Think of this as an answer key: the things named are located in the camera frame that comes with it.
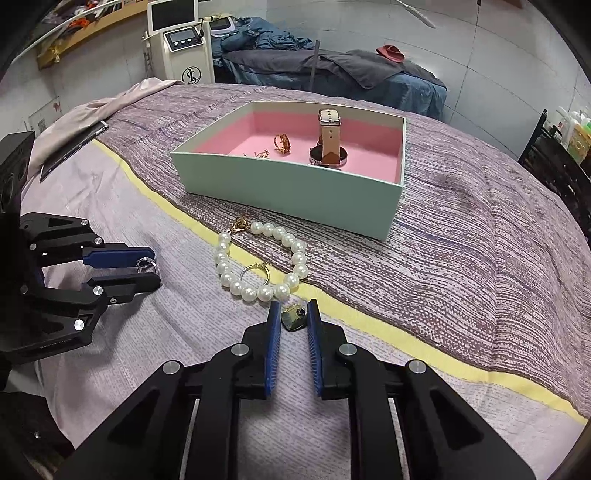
monitor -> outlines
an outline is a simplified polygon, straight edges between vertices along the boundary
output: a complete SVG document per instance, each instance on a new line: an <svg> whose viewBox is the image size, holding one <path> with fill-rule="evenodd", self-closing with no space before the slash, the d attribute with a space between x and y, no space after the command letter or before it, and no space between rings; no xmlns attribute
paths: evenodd
<svg viewBox="0 0 591 480"><path fill-rule="evenodd" d="M155 0L148 3L148 35L195 25L197 0Z"/></svg>

purple patterned bedspread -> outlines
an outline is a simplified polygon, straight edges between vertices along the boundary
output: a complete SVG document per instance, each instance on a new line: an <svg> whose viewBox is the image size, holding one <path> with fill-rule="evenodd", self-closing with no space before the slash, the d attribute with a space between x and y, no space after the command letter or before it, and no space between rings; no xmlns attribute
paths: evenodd
<svg viewBox="0 0 591 480"><path fill-rule="evenodd" d="M405 116L406 178L386 242L187 194L170 151L252 100L327 101L241 85L172 86L114 114L100 140L151 189L222 230L246 213L308 242L309 283L453 357L513 372L591 414L591 252L560 199L513 159L435 120ZM236 243L287 271L278 245Z"/></svg>

metal screw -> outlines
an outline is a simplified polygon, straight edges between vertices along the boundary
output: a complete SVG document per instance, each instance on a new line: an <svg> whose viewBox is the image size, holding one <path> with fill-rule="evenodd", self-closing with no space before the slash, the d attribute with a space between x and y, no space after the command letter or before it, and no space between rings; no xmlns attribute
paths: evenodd
<svg viewBox="0 0 591 480"><path fill-rule="evenodd" d="M357 347L355 345L353 345L352 343L343 343L339 347L339 352L342 355L351 356L351 355L354 355L357 353Z"/></svg>
<svg viewBox="0 0 591 480"><path fill-rule="evenodd" d="M167 375L174 375L179 370L181 370L181 364L179 364L178 362L175 362L174 360L171 360L170 362L166 362L162 366L162 371Z"/></svg>
<svg viewBox="0 0 591 480"><path fill-rule="evenodd" d="M408 363L408 369L414 374L423 374L427 371L427 365L420 360L412 360Z"/></svg>
<svg viewBox="0 0 591 480"><path fill-rule="evenodd" d="M249 350L250 349L248 348L248 345L246 345L244 343L237 343L236 345L234 345L232 347L232 349L230 351L236 356L242 356L242 355L246 355Z"/></svg>

red cloth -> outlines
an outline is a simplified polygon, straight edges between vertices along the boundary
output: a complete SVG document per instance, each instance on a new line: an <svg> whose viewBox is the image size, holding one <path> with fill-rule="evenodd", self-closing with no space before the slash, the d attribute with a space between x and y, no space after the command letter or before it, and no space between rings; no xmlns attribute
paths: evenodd
<svg viewBox="0 0 591 480"><path fill-rule="evenodd" d="M404 54L394 45L384 45L383 47L376 48L375 51L378 52L378 55L396 63L404 61Z"/></svg>

logo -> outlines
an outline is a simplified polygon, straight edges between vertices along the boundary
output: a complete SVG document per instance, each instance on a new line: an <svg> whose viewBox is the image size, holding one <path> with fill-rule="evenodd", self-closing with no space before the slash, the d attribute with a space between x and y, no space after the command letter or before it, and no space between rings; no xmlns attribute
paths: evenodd
<svg viewBox="0 0 591 480"><path fill-rule="evenodd" d="M183 72L181 80L188 85L194 85L201 80L201 70L197 67L189 67Z"/></svg>

